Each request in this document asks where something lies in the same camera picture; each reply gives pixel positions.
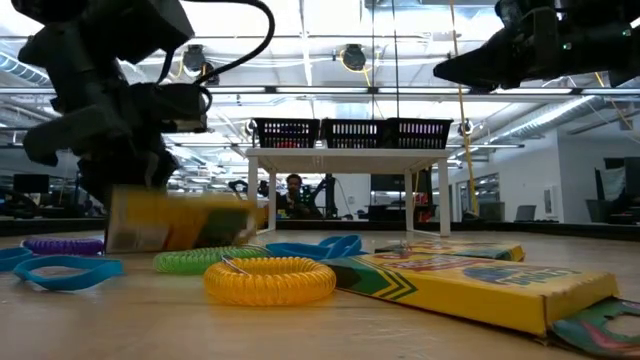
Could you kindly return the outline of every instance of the green spiral bracelet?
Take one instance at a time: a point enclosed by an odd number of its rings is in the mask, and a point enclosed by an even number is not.
[[[153,267],[161,273],[202,275],[209,266],[221,261],[223,255],[255,258],[268,256],[269,253],[267,249],[246,245],[174,251],[156,255]]]

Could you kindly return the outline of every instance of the shelf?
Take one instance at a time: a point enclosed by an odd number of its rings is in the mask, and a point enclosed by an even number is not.
[[[277,173],[404,174],[450,156],[448,150],[407,149],[248,149],[248,158]]]

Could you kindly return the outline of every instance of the white wall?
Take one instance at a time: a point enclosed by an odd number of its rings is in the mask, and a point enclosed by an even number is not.
[[[611,124],[580,135],[560,130],[558,146],[565,222],[589,223],[585,200],[597,199],[595,169],[604,169],[604,158],[640,156],[640,144]]]
[[[356,211],[368,211],[371,199],[371,175],[369,174],[333,174],[336,178],[335,202],[338,208],[338,216],[342,217],[349,214],[357,219]]]
[[[500,177],[500,201],[505,203],[505,221],[514,221],[520,205],[536,205],[536,219],[547,219],[544,213],[544,190],[556,188],[556,216],[564,221],[558,137],[550,131],[540,140],[525,141],[523,149],[501,149],[491,156],[488,163],[474,163],[474,177],[498,173]],[[456,183],[469,180],[469,172],[450,170],[449,181],[453,191],[454,220],[460,220],[459,194]],[[437,176],[433,187],[439,188]]]
[[[70,153],[58,154],[58,166],[44,166],[31,162],[22,149],[0,150],[0,175],[15,173],[49,174],[75,179],[78,159]]]

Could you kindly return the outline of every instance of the desk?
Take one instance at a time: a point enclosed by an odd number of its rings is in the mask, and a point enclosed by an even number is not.
[[[87,237],[99,232],[56,234]],[[303,242],[349,232],[278,231],[253,243]],[[429,239],[409,232],[368,232],[363,249]],[[527,263],[611,271],[622,297],[640,300],[640,244],[520,233],[452,234],[454,240],[517,242]],[[0,248],[24,237],[0,238]],[[588,360],[527,336],[336,291],[295,307],[253,308],[209,301],[202,277],[158,274],[154,254],[118,255],[125,276],[73,293],[42,291],[0,273],[2,359],[46,360]],[[43,269],[47,274],[65,274]],[[610,328],[637,334],[624,324]]]
[[[449,173],[447,150],[399,149],[248,149],[248,199],[257,203],[258,168],[269,173],[269,184],[276,183],[277,173],[333,173],[333,174],[404,174],[405,194],[411,188],[414,173],[438,164],[440,198],[440,236],[451,234],[449,214]],[[405,196],[405,207],[413,209],[413,196]],[[406,211],[407,231],[413,227],[413,212]],[[276,187],[269,186],[269,227],[276,228]]]

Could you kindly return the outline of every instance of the plastic basket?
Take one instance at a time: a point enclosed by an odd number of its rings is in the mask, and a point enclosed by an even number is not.
[[[444,149],[453,120],[389,118],[386,123],[395,149]]]
[[[254,118],[262,148],[313,148],[320,121],[313,119]],[[253,147],[256,146],[253,132]]]
[[[322,134],[330,149],[373,149],[385,147],[385,120],[322,120]]]

